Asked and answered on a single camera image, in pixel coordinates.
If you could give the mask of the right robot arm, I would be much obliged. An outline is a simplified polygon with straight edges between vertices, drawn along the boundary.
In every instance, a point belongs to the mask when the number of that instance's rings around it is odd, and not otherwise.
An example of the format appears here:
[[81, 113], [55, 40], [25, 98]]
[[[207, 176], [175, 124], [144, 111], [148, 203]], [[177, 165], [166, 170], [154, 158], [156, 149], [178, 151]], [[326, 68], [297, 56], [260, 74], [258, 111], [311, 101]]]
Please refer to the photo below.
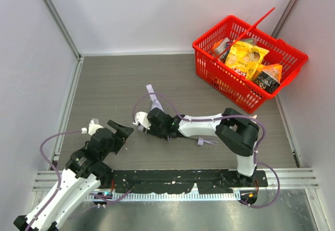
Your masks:
[[232, 108], [212, 117], [174, 117], [159, 108], [152, 109], [146, 116], [146, 133], [170, 140], [193, 136], [216, 136], [237, 157], [237, 178], [247, 185], [255, 181], [257, 168], [255, 149], [258, 144], [259, 126]]

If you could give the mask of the lavender folding umbrella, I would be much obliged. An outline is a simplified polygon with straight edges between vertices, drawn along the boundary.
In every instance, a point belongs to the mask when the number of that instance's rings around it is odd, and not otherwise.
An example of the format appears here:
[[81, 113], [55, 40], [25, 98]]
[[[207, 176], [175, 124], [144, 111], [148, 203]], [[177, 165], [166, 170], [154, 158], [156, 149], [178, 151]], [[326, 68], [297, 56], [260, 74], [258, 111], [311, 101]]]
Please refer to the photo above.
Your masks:
[[[150, 97], [150, 100], [151, 100], [151, 103], [152, 103], [151, 109], [154, 109], [154, 108], [157, 107], [157, 108], [161, 109], [162, 111], [164, 111], [161, 103], [159, 102], [157, 96], [154, 93], [154, 89], [153, 89], [152, 85], [147, 84], [146, 89], [147, 89], [147, 92], [149, 94], [149, 97]], [[209, 145], [217, 145], [218, 144], [218, 142], [216, 142], [214, 140], [206, 140], [203, 137], [197, 137], [197, 138], [188, 137], [188, 139], [196, 141], [199, 146], [203, 146], [204, 144], [209, 144]]]

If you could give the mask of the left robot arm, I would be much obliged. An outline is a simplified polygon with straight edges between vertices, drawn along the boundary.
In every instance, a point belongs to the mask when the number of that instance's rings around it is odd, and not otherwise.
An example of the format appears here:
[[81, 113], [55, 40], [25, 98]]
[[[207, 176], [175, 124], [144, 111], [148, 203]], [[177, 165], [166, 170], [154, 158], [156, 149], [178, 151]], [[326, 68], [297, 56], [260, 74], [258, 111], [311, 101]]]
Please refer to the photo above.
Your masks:
[[133, 128], [112, 120], [107, 125], [103, 127], [93, 118], [87, 127], [78, 130], [90, 139], [71, 154], [62, 171], [55, 171], [57, 181], [43, 200], [27, 215], [16, 217], [14, 226], [18, 230], [59, 230], [88, 195], [111, 183], [113, 172], [104, 159], [118, 153]]

